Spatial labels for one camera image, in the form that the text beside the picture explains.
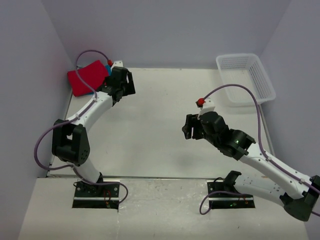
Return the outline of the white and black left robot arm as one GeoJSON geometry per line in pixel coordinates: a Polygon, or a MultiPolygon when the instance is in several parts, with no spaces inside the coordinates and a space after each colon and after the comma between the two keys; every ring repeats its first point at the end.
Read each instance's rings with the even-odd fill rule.
{"type": "Polygon", "coordinates": [[[94,197],[103,193],[104,183],[102,174],[89,158],[88,132],[106,111],[123,97],[135,93],[132,73],[125,67],[115,66],[90,101],[68,119],[58,119],[54,123],[52,154],[71,165],[76,175],[87,184],[87,192],[94,197]]]}

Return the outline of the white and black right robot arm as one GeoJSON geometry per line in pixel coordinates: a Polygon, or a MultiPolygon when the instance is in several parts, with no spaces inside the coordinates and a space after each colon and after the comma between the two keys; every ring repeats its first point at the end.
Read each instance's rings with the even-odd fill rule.
{"type": "Polygon", "coordinates": [[[215,111],[188,114],[182,132],[185,139],[204,139],[223,155],[251,166],[266,177],[251,178],[231,171],[223,182],[227,196],[252,195],[269,200],[302,222],[314,214],[320,197],[320,177],[308,176],[284,164],[247,133],[229,128],[215,111]]]}

